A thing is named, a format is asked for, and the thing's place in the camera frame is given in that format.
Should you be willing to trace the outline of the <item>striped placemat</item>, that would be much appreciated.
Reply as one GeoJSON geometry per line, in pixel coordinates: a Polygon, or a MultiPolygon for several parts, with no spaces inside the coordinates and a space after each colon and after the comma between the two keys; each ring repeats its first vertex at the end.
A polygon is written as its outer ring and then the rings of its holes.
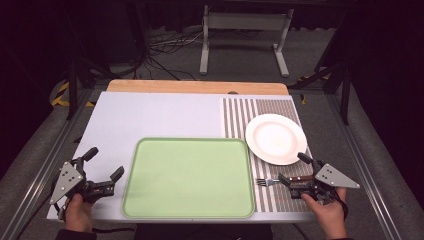
{"type": "MultiPolygon", "coordinates": [[[[223,98],[221,100],[222,134],[227,138],[245,140],[247,124],[262,114],[277,114],[293,120],[301,128],[296,108],[291,97],[283,99],[223,98]]],[[[291,165],[274,165],[257,157],[248,147],[251,175],[257,178],[277,178],[279,174],[286,177],[307,176],[312,173],[311,167],[298,159],[291,165]]]]}

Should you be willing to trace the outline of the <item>white round plate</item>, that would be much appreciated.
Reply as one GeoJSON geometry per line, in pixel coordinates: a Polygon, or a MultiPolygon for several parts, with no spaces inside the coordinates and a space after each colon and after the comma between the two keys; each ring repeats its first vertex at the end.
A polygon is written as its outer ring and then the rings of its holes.
{"type": "Polygon", "coordinates": [[[245,140],[257,157],[274,165],[294,164],[298,153],[307,150],[302,128],[277,114],[262,114],[252,119],[246,126],[245,140]]]}

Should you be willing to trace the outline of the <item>person's left hand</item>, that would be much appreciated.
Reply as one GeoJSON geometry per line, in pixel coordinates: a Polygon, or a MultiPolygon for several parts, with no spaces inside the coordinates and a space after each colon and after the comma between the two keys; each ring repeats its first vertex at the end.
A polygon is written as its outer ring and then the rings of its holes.
{"type": "Polygon", "coordinates": [[[75,194],[69,201],[65,211],[66,229],[91,233],[92,207],[93,205],[85,202],[80,194],[75,194]]]}

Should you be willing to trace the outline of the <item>black tripod stand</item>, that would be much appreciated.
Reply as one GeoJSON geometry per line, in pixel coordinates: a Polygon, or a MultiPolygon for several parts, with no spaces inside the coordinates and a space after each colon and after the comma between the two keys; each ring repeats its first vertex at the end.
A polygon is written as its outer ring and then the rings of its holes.
{"type": "Polygon", "coordinates": [[[340,40],[347,32],[347,26],[348,15],[345,15],[338,24],[332,38],[316,64],[314,74],[308,77],[302,76],[295,84],[288,86],[289,90],[300,90],[319,79],[328,77],[322,85],[321,90],[325,94],[334,95],[338,88],[342,87],[339,113],[345,125],[349,124],[348,107],[351,74],[349,71],[349,60],[347,54],[337,53],[337,50],[343,50],[340,40]]]}
{"type": "Polygon", "coordinates": [[[62,49],[68,64],[67,80],[70,106],[67,119],[71,120],[79,110],[78,83],[81,83],[85,89],[93,89],[96,85],[94,74],[90,72],[91,69],[111,79],[117,78],[117,75],[88,58],[77,31],[59,1],[53,1],[49,8],[54,22],[58,26],[59,36],[64,44],[62,49]]]}

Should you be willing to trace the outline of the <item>yellow black hazard tape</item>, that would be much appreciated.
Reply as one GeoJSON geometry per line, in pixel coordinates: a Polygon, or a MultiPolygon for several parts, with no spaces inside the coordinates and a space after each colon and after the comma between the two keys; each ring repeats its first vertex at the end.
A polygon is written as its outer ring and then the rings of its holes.
{"type": "Polygon", "coordinates": [[[69,89],[69,82],[65,80],[62,85],[59,87],[59,90],[57,91],[56,95],[53,97],[53,100],[51,101],[52,106],[65,106],[69,107],[70,102],[68,100],[64,100],[63,97],[65,95],[65,92],[69,89]]]}

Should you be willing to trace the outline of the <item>wooden handled fork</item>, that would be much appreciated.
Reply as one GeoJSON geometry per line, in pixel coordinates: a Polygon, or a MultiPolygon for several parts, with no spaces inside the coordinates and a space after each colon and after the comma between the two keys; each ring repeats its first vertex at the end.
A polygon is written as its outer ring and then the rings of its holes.
{"type": "MultiPolygon", "coordinates": [[[[313,176],[296,176],[296,177],[289,177],[291,180],[291,184],[295,182],[306,182],[306,181],[312,181],[314,179],[313,176]]],[[[257,178],[256,184],[259,186],[269,187],[275,184],[281,183],[279,179],[272,179],[272,178],[257,178]]]]}

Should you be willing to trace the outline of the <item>grey metal stand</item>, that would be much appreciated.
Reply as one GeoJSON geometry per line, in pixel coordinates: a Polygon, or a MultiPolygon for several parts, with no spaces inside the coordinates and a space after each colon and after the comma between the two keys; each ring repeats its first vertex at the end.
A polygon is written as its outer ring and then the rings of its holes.
{"type": "Polygon", "coordinates": [[[283,14],[254,14],[254,13],[217,13],[211,12],[208,5],[203,11],[203,43],[201,50],[199,73],[208,73],[209,62],[209,30],[261,30],[280,31],[278,43],[272,49],[282,77],[289,76],[289,70],[283,56],[283,47],[293,18],[293,9],[283,14]]]}

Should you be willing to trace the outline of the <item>aluminium frame rail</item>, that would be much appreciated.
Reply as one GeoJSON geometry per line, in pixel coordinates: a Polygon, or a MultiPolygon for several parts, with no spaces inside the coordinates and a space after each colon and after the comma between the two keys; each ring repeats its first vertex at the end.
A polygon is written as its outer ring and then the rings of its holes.
{"type": "Polygon", "coordinates": [[[51,179],[76,149],[74,141],[82,135],[92,96],[91,89],[78,93],[73,116],[66,107],[56,106],[0,180],[0,240],[24,240],[22,234],[35,217],[46,215],[51,179]]]}
{"type": "Polygon", "coordinates": [[[331,112],[336,118],[337,124],[341,129],[341,132],[347,141],[347,145],[350,150],[350,154],[353,158],[353,164],[357,170],[359,178],[362,183],[367,197],[371,203],[372,208],[377,216],[377,219],[382,227],[383,233],[387,240],[403,240],[401,234],[390,214],[390,211],[384,201],[379,188],[376,185],[374,178],[366,164],[365,158],[361,153],[359,146],[354,138],[351,129],[346,125],[340,114],[340,106],[337,98],[333,95],[326,95],[327,102],[331,109],[331,112]]]}

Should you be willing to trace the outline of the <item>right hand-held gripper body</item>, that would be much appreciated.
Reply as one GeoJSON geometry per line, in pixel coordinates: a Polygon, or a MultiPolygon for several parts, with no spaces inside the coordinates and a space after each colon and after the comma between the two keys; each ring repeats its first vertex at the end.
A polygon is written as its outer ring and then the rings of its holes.
{"type": "Polygon", "coordinates": [[[312,166],[310,176],[290,177],[288,185],[292,199],[300,199],[302,194],[308,194],[315,201],[336,200],[338,187],[359,189],[360,184],[337,170],[335,167],[320,160],[308,160],[312,166]]]}

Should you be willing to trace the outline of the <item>white table board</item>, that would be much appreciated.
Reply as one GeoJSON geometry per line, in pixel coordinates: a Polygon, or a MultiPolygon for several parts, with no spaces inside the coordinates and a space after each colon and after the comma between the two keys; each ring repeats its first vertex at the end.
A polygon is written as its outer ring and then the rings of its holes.
{"type": "Polygon", "coordinates": [[[93,217],[120,223],[292,223],[313,220],[286,187],[259,187],[252,178],[255,211],[235,219],[133,219],[122,212],[136,147],[144,138],[227,138],[222,134],[223,98],[283,99],[288,95],[228,95],[103,92],[75,152],[99,152],[84,167],[88,179],[105,181],[120,166],[124,174],[111,197],[100,199],[93,217]]]}

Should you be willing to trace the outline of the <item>wooden table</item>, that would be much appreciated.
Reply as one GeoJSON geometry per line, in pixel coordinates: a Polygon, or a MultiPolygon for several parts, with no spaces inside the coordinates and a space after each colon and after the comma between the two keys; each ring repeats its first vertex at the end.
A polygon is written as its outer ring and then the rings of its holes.
{"type": "Polygon", "coordinates": [[[112,80],[107,92],[199,93],[237,95],[288,95],[282,83],[178,81],[178,80],[112,80]]]}

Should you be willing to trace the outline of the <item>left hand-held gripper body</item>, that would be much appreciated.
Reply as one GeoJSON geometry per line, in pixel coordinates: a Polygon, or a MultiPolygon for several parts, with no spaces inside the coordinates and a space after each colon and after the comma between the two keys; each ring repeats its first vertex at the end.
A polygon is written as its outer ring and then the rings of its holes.
{"type": "Polygon", "coordinates": [[[56,204],[64,196],[72,198],[75,193],[80,194],[83,200],[90,204],[100,198],[114,195],[116,173],[113,173],[108,181],[99,183],[86,178],[84,163],[90,159],[91,156],[83,156],[63,164],[53,188],[50,205],[56,204]]]}

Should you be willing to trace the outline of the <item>green plastic tray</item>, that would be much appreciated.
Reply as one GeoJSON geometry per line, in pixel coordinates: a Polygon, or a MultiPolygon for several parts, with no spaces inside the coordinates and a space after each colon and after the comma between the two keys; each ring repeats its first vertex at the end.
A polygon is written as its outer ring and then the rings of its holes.
{"type": "Polygon", "coordinates": [[[248,149],[230,138],[144,138],[122,212],[133,219],[235,219],[255,211],[248,149]]]}

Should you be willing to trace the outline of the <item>person's right hand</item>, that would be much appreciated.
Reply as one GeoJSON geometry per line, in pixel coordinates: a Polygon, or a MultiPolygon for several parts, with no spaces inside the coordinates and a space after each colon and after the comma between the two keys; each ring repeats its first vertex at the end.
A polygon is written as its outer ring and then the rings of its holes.
{"type": "Polygon", "coordinates": [[[326,205],[321,205],[307,194],[302,194],[301,199],[315,214],[326,240],[348,237],[344,211],[340,202],[333,201],[326,205]]]}

